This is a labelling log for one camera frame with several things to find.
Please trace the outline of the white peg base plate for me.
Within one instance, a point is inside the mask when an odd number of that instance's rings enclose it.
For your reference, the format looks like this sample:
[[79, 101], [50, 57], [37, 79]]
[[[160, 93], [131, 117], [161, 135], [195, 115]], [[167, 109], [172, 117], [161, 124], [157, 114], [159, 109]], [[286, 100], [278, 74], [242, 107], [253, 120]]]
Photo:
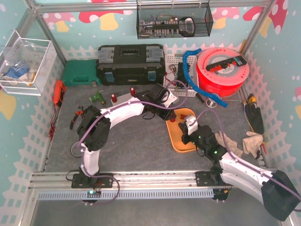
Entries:
[[127, 93], [127, 94], [124, 94], [124, 95], [121, 95], [121, 96], [117, 96], [117, 102], [116, 103], [112, 103], [113, 106], [116, 106], [116, 105], [119, 105], [123, 102], [127, 102], [130, 98], [131, 98], [131, 94], [130, 93]]

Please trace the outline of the green hose nozzle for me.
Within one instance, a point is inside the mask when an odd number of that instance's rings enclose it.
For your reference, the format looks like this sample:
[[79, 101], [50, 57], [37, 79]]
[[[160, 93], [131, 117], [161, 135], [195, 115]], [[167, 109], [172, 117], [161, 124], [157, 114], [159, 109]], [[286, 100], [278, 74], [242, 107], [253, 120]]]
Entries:
[[89, 100], [93, 103], [93, 102], [96, 102], [96, 101], [100, 101], [101, 104], [106, 104], [102, 94], [100, 91], [98, 91], [95, 95], [92, 95], [89, 97]]

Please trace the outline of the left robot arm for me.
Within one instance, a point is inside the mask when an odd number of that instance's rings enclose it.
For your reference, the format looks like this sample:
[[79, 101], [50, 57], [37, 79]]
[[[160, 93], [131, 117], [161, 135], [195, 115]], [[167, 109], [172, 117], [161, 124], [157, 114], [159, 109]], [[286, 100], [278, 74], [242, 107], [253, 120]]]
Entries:
[[91, 105], [78, 127], [79, 146], [82, 152], [80, 170], [87, 177], [95, 177], [99, 172], [100, 150], [105, 146], [110, 129], [117, 124], [144, 113], [153, 113], [168, 121], [175, 118], [175, 104], [179, 98], [160, 84], [150, 90], [135, 93], [128, 100], [98, 109]]

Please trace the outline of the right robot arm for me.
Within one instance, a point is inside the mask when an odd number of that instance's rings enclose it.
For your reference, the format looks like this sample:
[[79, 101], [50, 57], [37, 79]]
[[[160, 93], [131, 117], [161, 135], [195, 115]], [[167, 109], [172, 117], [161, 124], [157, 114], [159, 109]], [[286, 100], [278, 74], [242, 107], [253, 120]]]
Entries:
[[178, 126], [182, 142], [193, 143], [212, 162], [209, 181], [229, 184], [248, 193], [279, 221], [284, 222], [296, 210], [301, 196], [284, 172], [261, 169], [229, 152], [217, 142], [211, 128], [198, 125], [192, 115]]

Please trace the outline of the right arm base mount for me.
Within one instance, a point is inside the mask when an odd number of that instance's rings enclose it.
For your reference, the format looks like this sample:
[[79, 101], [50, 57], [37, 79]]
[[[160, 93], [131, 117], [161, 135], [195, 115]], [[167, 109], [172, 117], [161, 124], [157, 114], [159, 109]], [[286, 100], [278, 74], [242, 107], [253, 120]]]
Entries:
[[212, 173], [210, 171], [195, 172], [196, 184], [199, 187], [203, 186], [230, 186], [230, 184], [222, 181], [220, 174]]

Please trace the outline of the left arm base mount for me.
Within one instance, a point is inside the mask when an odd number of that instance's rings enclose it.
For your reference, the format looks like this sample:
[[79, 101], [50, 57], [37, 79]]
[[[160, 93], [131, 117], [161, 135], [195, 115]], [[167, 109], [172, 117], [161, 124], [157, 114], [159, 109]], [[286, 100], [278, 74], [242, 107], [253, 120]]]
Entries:
[[71, 188], [112, 188], [113, 179], [111, 178], [113, 174], [103, 174], [101, 173], [101, 178], [91, 178], [84, 173], [77, 173], [72, 176]]

